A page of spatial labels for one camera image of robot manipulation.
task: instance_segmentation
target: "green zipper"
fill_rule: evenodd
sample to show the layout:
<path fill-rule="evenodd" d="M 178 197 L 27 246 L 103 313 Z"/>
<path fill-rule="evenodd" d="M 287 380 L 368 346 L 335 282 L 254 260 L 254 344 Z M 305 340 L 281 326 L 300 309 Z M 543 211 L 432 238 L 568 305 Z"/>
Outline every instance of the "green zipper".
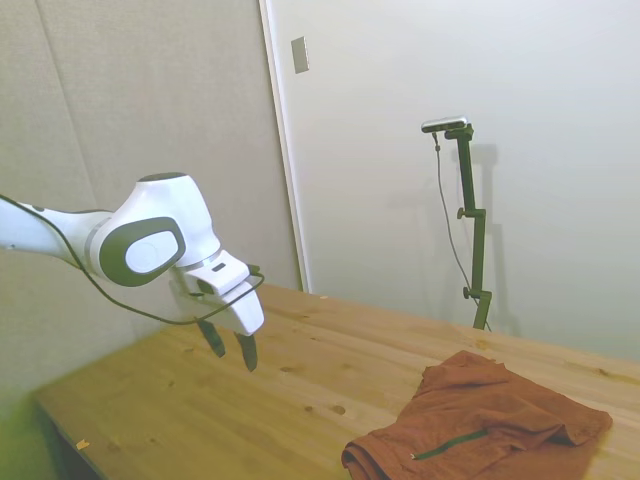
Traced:
<path fill-rule="evenodd" d="M 475 440 L 477 438 L 482 438 L 489 435 L 488 430 L 478 430 L 477 432 L 469 433 L 468 435 L 461 435 L 452 440 L 449 440 L 447 443 L 440 445 L 438 448 L 434 448 L 428 452 L 424 453 L 412 453 L 411 458 L 413 460 L 426 460 L 427 458 L 435 457 L 436 455 L 440 455 L 441 453 L 446 452 L 451 447 L 458 445 L 459 443 L 468 442 L 470 440 Z"/>

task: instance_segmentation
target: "gray wall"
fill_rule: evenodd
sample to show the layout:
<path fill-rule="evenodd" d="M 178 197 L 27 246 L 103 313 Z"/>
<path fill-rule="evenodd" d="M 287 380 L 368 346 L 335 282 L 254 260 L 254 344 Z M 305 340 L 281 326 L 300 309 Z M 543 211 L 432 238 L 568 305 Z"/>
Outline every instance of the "gray wall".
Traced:
<path fill-rule="evenodd" d="M 0 72 L 1 192 L 114 209 L 185 171 L 225 248 L 298 287 L 256 1 L 0 0 Z M 0 274 L 0 478 L 56 478 L 30 393 L 158 327 L 55 259 L 0 251 Z M 166 282 L 109 290 L 172 313 Z"/>

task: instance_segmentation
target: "light switch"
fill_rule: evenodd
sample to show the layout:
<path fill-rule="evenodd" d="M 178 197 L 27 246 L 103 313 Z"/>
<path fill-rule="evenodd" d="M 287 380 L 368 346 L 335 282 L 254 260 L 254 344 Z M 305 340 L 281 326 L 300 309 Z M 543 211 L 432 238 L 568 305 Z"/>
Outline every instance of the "light switch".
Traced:
<path fill-rule="evenodd" d="M 293 52 L 293 66 L 296 73 L 309 70 L 309 57 L 307 56 L 307 42 L 304 37 L 291 41 L 291 51 Z"/>

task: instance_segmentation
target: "folded shirt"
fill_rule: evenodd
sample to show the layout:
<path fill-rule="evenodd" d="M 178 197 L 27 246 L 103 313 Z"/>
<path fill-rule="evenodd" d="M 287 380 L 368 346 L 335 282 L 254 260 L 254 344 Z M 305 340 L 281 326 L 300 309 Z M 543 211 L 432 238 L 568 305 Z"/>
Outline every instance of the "folded shirt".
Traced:
<path fill-rule="evenodd" d="M 427 368 L 396 423 L 347 444 L 342 464 L 353 480 L 577 480 L 611 423 L 461 351 Z"/>

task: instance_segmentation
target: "black cable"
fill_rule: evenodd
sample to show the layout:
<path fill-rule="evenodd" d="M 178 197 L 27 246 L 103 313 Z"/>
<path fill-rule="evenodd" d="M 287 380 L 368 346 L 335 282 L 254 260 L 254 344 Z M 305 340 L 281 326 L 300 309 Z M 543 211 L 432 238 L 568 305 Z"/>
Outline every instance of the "black cable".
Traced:
<path fill-rule="evenodd" d="M 264 275 L 262 273 L 260 273 L 257 270 L 251 271 L 250 272 L 251 276 L 257 277 L 257 278 L 260 279 L 258 281 L 258 283 L 253 285 L 251 287 L 251 289 L 247 290 L 246 292 L 244 292 L 239 297 L 234 298 L 229 303 L 226 303 L 226 304 L 222 305 L 221 307 L 217 308 L 216 310 L 213 310 L 212 312 L 207 313 L 206 315 L 203 315 L 201 317 L 196 317 L 193 320 L 188 320 L 186 322 L 177 322 L 175 320 L 167 320 L 166 318 L 159 317 L 159 316 L 154 315 L 152 313 L 148 313 L 148 312 L 144 312 L 142 310 L 138 310 L 135 307 L 132 307 L 130 305 L 127 305 L 127 304 L 124 304 L 122 302 L 119 302 L 118 300 L 113 298 L 111 295 L 109 295 L 107 292 L 105 292 L 104 289 L 100 286 L 100 284 L 98 284 L 98 282 L 96 282 L 95 279 L 91 276 L 91 274 L 89 273 L 87 268 L 84 266 L 84 264 L 80 260 L 80 257 L 78 257 L 78 254 L 73 249 L 73 246 L 71 245 L 71 243 L 67 239 L 66 235 L 62 232 L 62 230 L 60 230 L 56 226 L 55 223 L 53 223 L 51 220 L 49 220 L 48 218 L 44 217 L 43 215 L 40 215 L 39 213 L 34 212 L 33 210 L 29 210 L 27 207 L 25 207 L 24 205 L 21 205 L 19 202 L 16 202 L 12 198 L 9 198 L 9 197 L 7 197 L 5 195 L 2 195 L 1 193 L 0 193 L 0 200 L 4 200 L 5 202 L 9 203 L 10 205 L 13 205 L 16 208 L 19 208 L 20 210 L 27 212 L 29 215 L 32 215 L 32 216 L 36 217 L 37 219 L 43 221 L 47 225 L 49 225 L 53 229 L 53 231 L 56 232 L 60 236 L 60 238 L 62 239 L 64 244 L 67 246 L 67 248 L 69 249 L 69 253 L 71 254 L 71 257 L 73 258 L 73 260 L 78 265 L 78 268 L 80 269 L 80 271 L 84 274 L 85 277 L 87 277 L 87 279 L 98 290 L 98 292 L 100 292 L 102 294 L 103 297 L 105 297 L 111 303 L 113 303 L 114 305 L 117 305 L 120 308 L 123 308 L 123 309 L 128 310 L 128 311 L 133 312 L 133 313 L 137 313 L 138 315 L 142 315 L 143 317 L 152 318 L 153 320 L 157 320 L 158 322 L 168 323 L 169 325 L 191 325 L 191 324 L 194 324 L 194 323 L 198 323 L 198 322 L 200 322 L 202 320 L 206 320 L 207 318 L 210 318 L 210 317 L 212 317 L 214 315 L 217 315 L 218 313 L 226 310 L 231 305 L 236 303 L 238 300 L 241 300 L 245 296 L 249 295 L 251 292 L 255 291 L 260 285 L 262 285 L 264 283 Z"/>
<path fill-rule="evenodd" d="M 453 256 L 456 259 L 456 263 L 458 264 L 458 267 L 460 268 L 460 271 L 462 272 L 462 276 L 464 277 L 464 281 L 467 284 L 467 288 L 469 290 L 471 290 L 471 284 L 469 283 L 469 277 L 467 277 L 467 272 L 464 271 L 464 267 L 462 266 L 462 262 L 460 262 L 460 258 L 458 257 L 458 251 L 456 250 L 456 246 L 453 243 L 453 236 L 451 235 L 451 223 L 449 221 L 449 210 L 447 209 L 447 202 L 444 199 L 444 193 L 442 191 L 442 175 L 441 175 L 441 165 L 440 165 L 440 144 L 438 143 L 438 134 L 436 132 L 432 133 L 433 136 L 433 140 L 436 143 L 436 157 L 438 158 L 438 189 L 440 190 L 440 199 L 442 200 L 442 208 L 444 209 L 444 219 L 447 221 L 447 234 L 449 235 L 449 244 L 451 245 L 451 250 L 453 251 Z M 476 300 L 475 298 L 471 297 L 471 299 L 475 302 L 476 307 L 478 307 L 478 300 Z M 487 328 L 489 329 L 490 332 L 493 332 L 493 330 L 491 330 L 491 326 L 489 325 L 489 322 L 485 322 L 487 325 Z"/>

